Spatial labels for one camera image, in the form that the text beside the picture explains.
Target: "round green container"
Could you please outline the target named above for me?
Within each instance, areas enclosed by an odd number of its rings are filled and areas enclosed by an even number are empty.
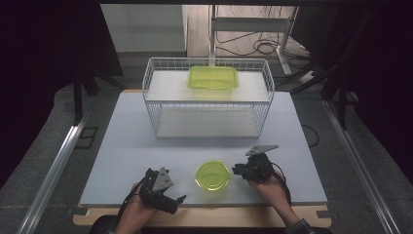
[[[205,191],[218,192],[228,186],[231,174],[222,160],[207,161],[195,175],[195,181]]]

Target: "floor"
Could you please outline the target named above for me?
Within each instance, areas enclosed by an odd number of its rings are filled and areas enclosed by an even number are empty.
[[[305,51],[292,41],[288,48],[294,53]],[[244,48],[231,47],[231,50]],[[188,55],[203,57],[207,49],[203,46],[188,48]],[[135,55],[120,55],[124,69],[124,77],[116,79],[129,89],[141,87],[142,74],[145,71],[147,58]],[[284,77],[280,65],[275,59],[269,59],[276,84],[283,84],[279,91],[288,91],[302,82],[301,77],[292,79]],[[295,66],[306,65],[304,60],[295,61]],[[292,67],[294,72],[299,68]],[[94,97],[94,106],[86,127],[96,128],[94,141],[88,148],[75,148],[56,185],[51,200],[38,220],[35,233],[88,233],[89,226],[76,226],[72,222],[80,196],[88,175],[94,164],[105,128],[116,104],[120,91],[115,87],[96,78],[100,87],[99,94]],[[293,96],[294,105],[309,143],[314,161],[319,171],[324,187],[328,208],[332,218],[330,230],[333,233],[386,233],[376,209],[366,195],[364,187],[349,159],[342,141],[329,118],[328,112],[319,97],[323,83]],[[33,142],[24,159],[14,174],[0,190],[0,233],[16,233],[21,221],[27,213],[33,198],[39,190],[50,166],[65,140],[73,123],[73,93],[72,87],[61,89],[55,96],[55,107],[39,136]],[[353,140],[358,154],[366,169],[373,178],[375,185],[383,195],[394,219],[400,228],[400,233],[413,233],[413,187],[397,167],[392,157],[386,152],[377,139],[365,128],[354,112],[354,107],[347,107],[348,134]],[[84,143],[79,140],[78,146]],[[171,233],[179,229],[146,229],[144,233]],[[245,229],[207,229],[214,233],[245,233]],[[268,233],[273,229],[248,229],[248,233]],[[200,233],[199,229],[184,229],[179,233]]]

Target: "yellow-green plastic container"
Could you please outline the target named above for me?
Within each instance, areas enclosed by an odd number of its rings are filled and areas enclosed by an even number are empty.
[[[218,192],[228,186],[231,174],[222,160],[207,161],[195,175],[195,181],[207,192]]]
[[[238,88],[238,72],[234,67],[193,66],[188,76],[190,89],[232,91]]]

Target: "white wire rack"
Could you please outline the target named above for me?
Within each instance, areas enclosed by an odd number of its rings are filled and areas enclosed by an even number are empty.
[[[234,91],[187,87],[188,70],[210,58],[151,58],[142,92],[156,137],[258,138],[270,109],[274,82],[262,58],[216,58],[237,69]]]

